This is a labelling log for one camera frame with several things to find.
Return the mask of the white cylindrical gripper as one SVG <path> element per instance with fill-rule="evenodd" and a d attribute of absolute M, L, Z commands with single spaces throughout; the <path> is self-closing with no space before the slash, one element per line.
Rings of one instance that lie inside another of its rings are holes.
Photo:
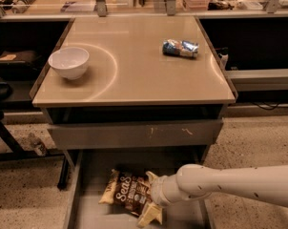
<path fill-rule="evenodd" d="M 159 177 L 153 172 L 147 171 L 146 176 L 151 184 L 151 198 L 153 202 L 145 204 L 137 220 L 137 226 L 139 228 L 146 227 L 153 220 L 161 224 L 161 207 L 167 207 L 182 200 L 182 194 L 177 185 L 175 175 Z"/>

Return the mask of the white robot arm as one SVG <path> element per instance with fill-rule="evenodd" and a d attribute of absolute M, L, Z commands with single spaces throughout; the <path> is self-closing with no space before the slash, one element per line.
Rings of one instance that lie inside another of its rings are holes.
<path fill-rule="evenodd" d="M 181 201 L 224 193 L 288 207 L 288 165 L 212 169 L 186 164 L 171 176 L 147 174 L 151 201 L 144 205 L 137 226 L 144 228 L 162 218 L 162 210 Z"/>

